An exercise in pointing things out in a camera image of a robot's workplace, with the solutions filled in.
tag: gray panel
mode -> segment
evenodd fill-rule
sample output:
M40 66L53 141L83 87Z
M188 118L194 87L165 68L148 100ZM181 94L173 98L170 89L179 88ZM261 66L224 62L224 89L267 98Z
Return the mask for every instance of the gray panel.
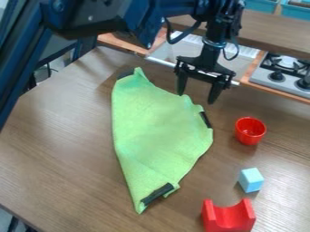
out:
M252 77L249 79L249 81L282 92L288 92L297 96L310 99L310 92L301 91L295 86L295 82L299 80L298 77L284 74L284 76L286 77L286 80L284 82L273 82L268 78L269 74L271 74L272 72L273 71L269 71L267 69L257 68L252 74Z

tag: burner grate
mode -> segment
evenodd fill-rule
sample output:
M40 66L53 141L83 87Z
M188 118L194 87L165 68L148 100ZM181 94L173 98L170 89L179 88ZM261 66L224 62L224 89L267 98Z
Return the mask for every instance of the burner grate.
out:
M268 69L270 71L281 71L283 74L287 75L294 75L295 77L298 78L304 78L305 74L302 73L303 71L310 69L310 62L308 61L300 61L298 60L299 63L302 65L299 65L298 63L293 63L294 67L285 67L281 65L282 59L280 55L269 53L264 61L261 63L260 67L264 69Z

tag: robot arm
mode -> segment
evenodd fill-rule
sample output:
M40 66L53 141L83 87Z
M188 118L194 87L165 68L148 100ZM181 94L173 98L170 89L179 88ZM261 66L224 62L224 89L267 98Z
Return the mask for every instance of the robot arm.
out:
M212 103L235 75L218 64L218 56L226 40L237 36L243 8L243 0L10 0L6 18L0 24L0 129L52 31L68 39L122 32L151 48L165 22L167 39L172 44L201 22L208 22L201 55L178 57L175 73L179 77L179 94L184 92L188 77L212 83L208 100ZM197 22L182 37L171 39L169 17L177 15L191 15Z

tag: stove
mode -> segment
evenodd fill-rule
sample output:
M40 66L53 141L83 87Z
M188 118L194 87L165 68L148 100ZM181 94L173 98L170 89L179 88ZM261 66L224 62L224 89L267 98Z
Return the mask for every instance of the stove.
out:
M310 99L310 61L266 53L249 81Z

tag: toy kitchen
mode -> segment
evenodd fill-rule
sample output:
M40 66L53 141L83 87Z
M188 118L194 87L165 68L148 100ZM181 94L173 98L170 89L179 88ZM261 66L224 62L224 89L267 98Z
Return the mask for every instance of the toy kitchen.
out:
M310 61L261 51L241 83L309 103Z

